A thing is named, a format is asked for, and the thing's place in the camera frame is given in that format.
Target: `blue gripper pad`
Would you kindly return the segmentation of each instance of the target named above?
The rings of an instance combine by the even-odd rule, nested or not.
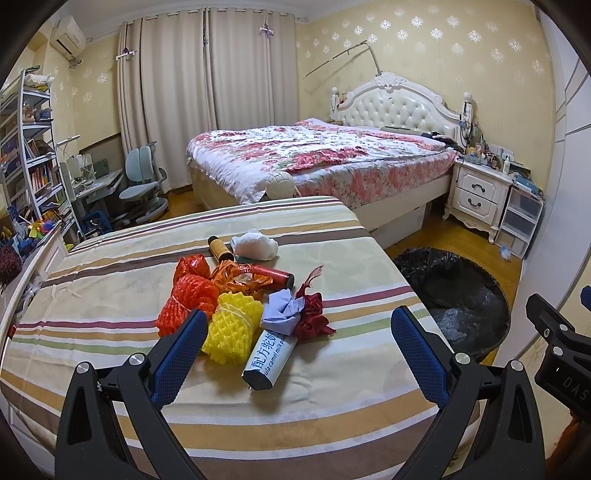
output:
[[[390,326],[423,395],[442,409],[449,401],[445,369],[402,307],[392,312]]]
[[[581,305],[591,312],[591,287],[589,285],[581,290]]]
[[[207,316],[200,310],[188,324],[154,372],[152,403],[158,410],[174,401],[207,338]]]

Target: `bed post finial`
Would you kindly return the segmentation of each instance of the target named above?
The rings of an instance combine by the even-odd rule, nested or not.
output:
[[[339,89],[332,87],[332,93],[330,94],[330,118],[332,120],[338,120],[339,114],[336,109],[339,106]]]

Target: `purple cloth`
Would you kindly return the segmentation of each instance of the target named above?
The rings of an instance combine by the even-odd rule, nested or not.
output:
[[[304,309],[304,297],[294,299],[287,289],[269,295],[269,304],[263,307],[261,328],[270,332],[291,335],[300,321]]]

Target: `screw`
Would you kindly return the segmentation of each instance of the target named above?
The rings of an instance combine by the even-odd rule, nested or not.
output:
[[[523,370],[523,364],[519,360],[512,360],[511,368],[516,372],[521,372]]]
[[[456,353],[456,362],[462,365],[470,363],[470,357],[465,353]]]
[[[78,364],[78,366],[76,367],[76,372],[80,374],[85,374],[86,372],[88,372],[89,368],[90,365],[87,362],[82,362],[81,364]]]
[[[141,365],[144,363],[145,356],[143,353],[134,353],[129,357],[129,363],[132,365]]]

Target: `curtain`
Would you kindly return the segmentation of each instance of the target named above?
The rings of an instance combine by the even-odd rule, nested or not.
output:
[[[259,30],[266,22],[266,10],[210,10],[209,51],[219,128],[244,130],[274,123],[271,51]]]
[[[296,18],[270,12],[271,84],[274,125],[293,125],[299,119],[297,97]]]
[[[260,27],[269,25],[268,38]],[[189,141],[214,129],[298,120],[294,15],[200,9],[144,17],[121,27],[121,137],[128,153],[156,141],[165,191],[190,183]]]
[[[119,52],[127,47],[137,53],[129,60],[117,61],[117,102],[121,123],[121,141],[127,155],[134,148],[148,143],[144,102],[142,100],[142,82],[140,73],[141,51],[139,49],[142,31],[142,19],[132,24],[123,22],[119,35]]]
[[[148,136],[165,190],[190,183],[186,149],[200,133],[217,128],[212,85],[203,49],[204,9],[144,18],[141,72]]]

